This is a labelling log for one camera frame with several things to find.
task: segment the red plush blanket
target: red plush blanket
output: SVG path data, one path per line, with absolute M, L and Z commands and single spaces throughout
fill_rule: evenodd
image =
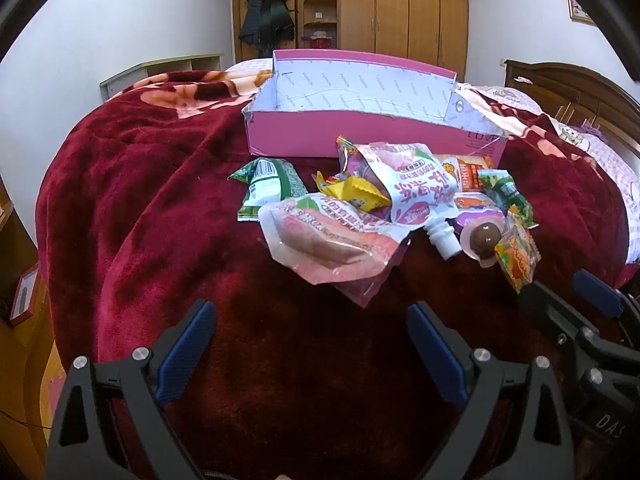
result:
M 271 260 L 259 225 L 236 221 L 245 186 L 227 179 L 251 159 L 240 109 L 267 76 L 160 76 L 69 134 L 36 211 L 62 363 L 150 346 L 207 298 L 218 308 L 215 338 L 169 410 L 201 467 L 253 480 L 413 478 L 455 412 L 406 335 L 412 301 L 499 358 L 553 355 L 518 314 L 499 266 L 481 269 L 464 254 L 444 262 L 421 231 L 366 310 Z M 540 223 L 536 277 L 612 336 L 568 283 L 582 267 L 610 284 L 619 276 L 628 243 L 620 192 L 547 118 L 523 120 L 539 128 L 510 140 L 500 166 Z M 312 172 L 337 171 L 335 160 L 292 162 L 310 190 Z

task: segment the hanging clothes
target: hanging clothes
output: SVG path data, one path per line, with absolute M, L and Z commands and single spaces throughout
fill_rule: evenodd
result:
M 258 57 L 271 57 L 284 41 L 295 36 L 287 0 L 247 0 L 248 10 L 240 31 L 243 43 L 255 45 Z

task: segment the open box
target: open box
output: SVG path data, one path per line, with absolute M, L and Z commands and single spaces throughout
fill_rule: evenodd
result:
M 336 157 L 357 144 L 422 142 L 433 153 L 490 156 L 507 136 L 456 93 L 456 74 L 398 57 L 348 50 L 277 50 L 273 77 L 243 110 L 260 156 Z

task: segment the blue gripper pad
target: blue gripper pad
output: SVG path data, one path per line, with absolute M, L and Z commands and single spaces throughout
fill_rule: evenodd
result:
M 468 400 L 465 371 L 449 345 L 416 304 L 412 304 L 406 313 L 406 328 L 440 396 L 462 410 Z
M 586 270 L 577 270 L 573 279 L 574 290 L 607 317 L 620 317 L 622 298 L 606 283 Z
M 180 330 L 185 321 L 187 323 L 182 333 L 171 333 L 173 330 Z M 166 352 L 166 357 L 156 372 L 158 386 L 154 395 L 161 405 L 164 406 L 182 395 L 215 330 L 216 308 L 210 301 L 198 300 L 177 327 L 167 329 L 160 336 L 158 343 L 163 339 L 163 342 L 167 342 L 165 334 L 168 332 L 169 338 L 175 337 L 174 344 Z

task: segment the red container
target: red container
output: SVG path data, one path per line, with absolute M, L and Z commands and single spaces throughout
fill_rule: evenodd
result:
M 331 38 L 311 38 L 311 48 L 331 48 Z

